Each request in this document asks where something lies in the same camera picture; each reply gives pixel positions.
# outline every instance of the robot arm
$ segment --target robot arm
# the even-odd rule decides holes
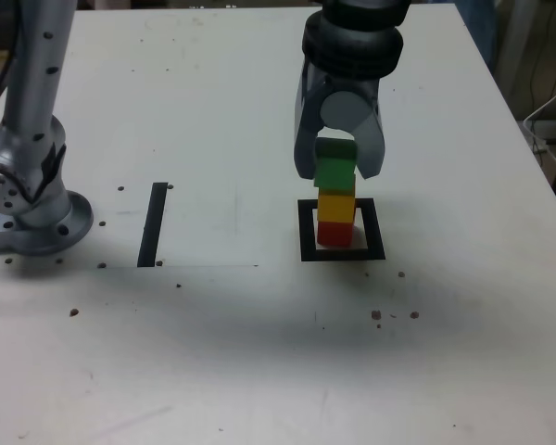
[[[363,178],[381,171],[379,79],[398,64],[403,40],[395,27],[409,6],[410,0],[325,0],[322,11],[307,20],[295,131],[295,165],[302,178],[314,177],[315,140],[323,127],[354,136]]]
[[[88,201],[62,182],[66,135],[52,114],[76,3],[15,1],[18,40],[0,124],[0,252],[53,253],[93,222]]]

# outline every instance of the red block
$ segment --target red block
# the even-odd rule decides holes
[[[334,248],[349,248],[354,223],[317,222],[317,244]]]

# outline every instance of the wooden block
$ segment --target wooden block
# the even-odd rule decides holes
[[[318,137],[315,140],[315,156],[317,158],[352,159],[356,162],[356,143],[347,139]]]
[[[325,223],[354,223],[356,199],[354,188],[351,193],[335,194],[332,191],[319,191],[317,200],[317,221]]]
[[[315,169],[314,185],[318,188],[347,192],[354,188],[354,169],[352,159],[319,158]]]
[[[354,223],[317,222],[317,244],[334,248],[349,248]]]

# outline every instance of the yellow block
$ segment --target yellow block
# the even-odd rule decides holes
[[[354,223],[356,199],[354,193],[341,195],[331,191],[319,191],[317,221],[325,223]]]

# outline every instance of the white tabletop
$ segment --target white tabletop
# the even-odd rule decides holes
[[[312,11],[77,13],[56,115],[95,225],[0,256],[0,445],[556,444],[556,199],[453,6],[381,83],[387,260],[300,262]]]

